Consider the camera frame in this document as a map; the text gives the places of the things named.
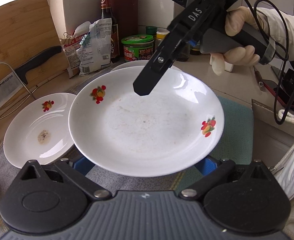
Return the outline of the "green cap small jar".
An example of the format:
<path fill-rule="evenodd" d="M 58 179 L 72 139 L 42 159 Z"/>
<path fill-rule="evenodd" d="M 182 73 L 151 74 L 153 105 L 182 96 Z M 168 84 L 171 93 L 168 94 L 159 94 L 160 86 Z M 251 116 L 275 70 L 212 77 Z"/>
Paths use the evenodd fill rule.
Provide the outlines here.
<path fill-rule="evenodd" d="M 146 31 L 147 35 L 156 36 L 157 27 L 155 27 L 155 26 L 146 26 L 145 31 Z"/>

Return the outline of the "dark red knife block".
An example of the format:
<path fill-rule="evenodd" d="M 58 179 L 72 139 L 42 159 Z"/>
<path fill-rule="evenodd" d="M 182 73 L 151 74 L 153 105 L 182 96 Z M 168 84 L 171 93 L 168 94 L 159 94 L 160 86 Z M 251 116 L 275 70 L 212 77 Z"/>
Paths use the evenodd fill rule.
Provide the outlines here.
<path fill-rule="evenodd" d="M 138 0 L 101 0 L 101 10 L 118 23 L 120 40 L 138 33 Z"/>

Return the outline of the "grey green checked cloth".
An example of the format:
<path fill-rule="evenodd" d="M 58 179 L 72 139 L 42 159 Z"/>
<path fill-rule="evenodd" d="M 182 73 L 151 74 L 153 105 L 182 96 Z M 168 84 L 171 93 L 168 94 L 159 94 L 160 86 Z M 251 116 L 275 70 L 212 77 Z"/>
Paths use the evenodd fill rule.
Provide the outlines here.
<path fill-rule="evenodd" d="M 97 74 L 73 77 L 72 79 L 67 77 L 67 73 L 62 73 L 42 84 L 36 90 L 36 96 L 40 98 L 41 96 L 57 92 L 77 94 L 85 85 L 106 72 L 107 70 L 102 70 Z M 210 155 L 216 159 L 229 158 L 237 164 L 249 164 L 252 159 L 254 140 L 254 116 L 252 109 L 248 103 L 241 105 L 235 101 L 234 97 L 220 90 L 215 89 L 214 92 L 218 96 L 225 113 L 225 127 L 222 138 Z M 0 199 L 17 173 L 18 169 L 6 160 L 3 146 L 0 143 Z M 165 177 L 134 178 L 121 176 L 95 166 L 90 170 L 87 177 L 107 188 L 112 193 L 118 190 L 174 190 L 179 192 L 199 180 L 201 173 L 195 167 L 191 167 Z"/>

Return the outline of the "white stained plate back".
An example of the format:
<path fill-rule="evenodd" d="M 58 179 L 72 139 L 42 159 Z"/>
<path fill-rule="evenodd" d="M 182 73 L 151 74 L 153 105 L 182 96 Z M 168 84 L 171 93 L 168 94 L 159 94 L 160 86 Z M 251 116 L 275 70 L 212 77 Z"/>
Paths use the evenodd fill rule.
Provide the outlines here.
<path fill-rule="evenodd" d="M 40 165 L 57 161 L 74 146 L 68 115 L 76 98 L 71 93 L 54 93 L 35 100 L 10 123 L 3 142 L 8 162 L 22 168 L 28 160 Z"/>

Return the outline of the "bamboo cutting board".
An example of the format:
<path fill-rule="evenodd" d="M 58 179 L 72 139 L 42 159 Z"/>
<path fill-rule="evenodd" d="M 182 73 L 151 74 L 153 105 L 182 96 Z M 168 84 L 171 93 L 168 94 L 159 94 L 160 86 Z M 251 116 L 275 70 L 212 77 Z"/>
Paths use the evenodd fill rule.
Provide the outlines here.
<path fill-rule="evenodd" d="M 58 45 L 47 0 L 15 0 L 0 7 L 0 62 L 16 69 Z"/>

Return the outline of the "large white fruit plate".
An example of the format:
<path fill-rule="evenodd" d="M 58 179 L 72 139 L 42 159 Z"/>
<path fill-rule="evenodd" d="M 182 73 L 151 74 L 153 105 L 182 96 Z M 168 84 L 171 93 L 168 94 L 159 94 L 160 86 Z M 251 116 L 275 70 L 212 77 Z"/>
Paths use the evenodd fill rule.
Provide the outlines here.
<path fill-rule="evenodd" d="M 193 166 L 222 136 L 222 104 L 201 80 L 174 69 L 139 96 L 133 82 L 141 70 L 109 72 L 79 92 L 68 116 L 75 146 L 92 163 L 125 176 L 158 177 Z"/>

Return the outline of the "clear red cap bottle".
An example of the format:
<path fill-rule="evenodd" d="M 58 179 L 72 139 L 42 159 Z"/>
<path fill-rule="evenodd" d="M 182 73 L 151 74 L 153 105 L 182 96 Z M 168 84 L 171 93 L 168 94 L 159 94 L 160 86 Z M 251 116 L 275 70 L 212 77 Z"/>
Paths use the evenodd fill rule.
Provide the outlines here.
<path fill-rule="evenodd" d="M 188 61 L 189 56 L 190 56 L 190 44 L 188 43 L 184 46 L 184 48 L 182 49 L 182 51 L 180 52 L 176 60 L 180 62 L 186 62 Z"/>

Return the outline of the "red white paper packet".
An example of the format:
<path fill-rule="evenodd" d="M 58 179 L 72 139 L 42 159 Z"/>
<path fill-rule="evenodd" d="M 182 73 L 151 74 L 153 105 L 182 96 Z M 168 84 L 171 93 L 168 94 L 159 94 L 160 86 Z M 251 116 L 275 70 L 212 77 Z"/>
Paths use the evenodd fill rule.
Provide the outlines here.
<path fill-rule="evenodd" d="M 73 34 L 67 32 L 63 33 L 63 39 L 61 39 L 61 46 L 68 59 L 68 76 L 69 78 L 79 74 L 80 60 L 77 55 L 77 50 L 80 48 L 80 42 L 85 35 L 90 31 L 90 22 L 86 21 L 80 24 Z"/>

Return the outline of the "yellow lid spice jar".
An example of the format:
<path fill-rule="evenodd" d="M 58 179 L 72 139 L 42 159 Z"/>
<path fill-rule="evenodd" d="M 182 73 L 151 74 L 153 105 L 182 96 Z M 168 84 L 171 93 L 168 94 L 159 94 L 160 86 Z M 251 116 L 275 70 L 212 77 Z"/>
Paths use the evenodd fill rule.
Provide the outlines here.
<path fill-rule="evenodd" d="M 155 48 L 158 48 L 160 43 L 165 39 L 168 35 L 168 31 L 157 31 L 156 32 L 156 40 L 155 40 Z"/>

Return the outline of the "black handled kitchen knife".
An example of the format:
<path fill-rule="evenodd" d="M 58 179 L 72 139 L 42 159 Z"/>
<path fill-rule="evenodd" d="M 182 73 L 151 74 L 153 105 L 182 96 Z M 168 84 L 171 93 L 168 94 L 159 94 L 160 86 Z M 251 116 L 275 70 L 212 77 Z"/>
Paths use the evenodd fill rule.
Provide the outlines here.
<path fill-rule="evenodd" d="M 27 88 L 31 88 L 51 76 L 62 72 L 67 68 L 67 64 L 62 47 L 58 45 L 46 48 L 14 69 L 14 71 L 22 78 Z"/>

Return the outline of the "green lid sauce jar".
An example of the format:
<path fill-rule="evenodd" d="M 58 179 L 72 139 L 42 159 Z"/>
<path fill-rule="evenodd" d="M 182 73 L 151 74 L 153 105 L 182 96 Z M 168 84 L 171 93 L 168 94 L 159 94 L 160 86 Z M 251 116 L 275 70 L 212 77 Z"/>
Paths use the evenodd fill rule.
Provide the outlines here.
<path fill-rule="evenodd" d="M 133 35 L 122 39 L 124 60 L 126 62 L 149 60 L 154 53 L 152 35 Z"/>

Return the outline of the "white seasoning bag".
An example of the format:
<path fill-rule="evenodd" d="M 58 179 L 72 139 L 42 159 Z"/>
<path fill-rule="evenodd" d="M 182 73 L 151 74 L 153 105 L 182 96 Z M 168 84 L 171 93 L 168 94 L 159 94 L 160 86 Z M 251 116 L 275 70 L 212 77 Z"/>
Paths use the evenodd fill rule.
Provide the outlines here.
<path fill-rule="evenodd" d="M 76 51 L 80 60 L 80 76 L 96 72 L 111 64 L 112 19 L 104 18 L 90 24 L 90 31 Z"/>

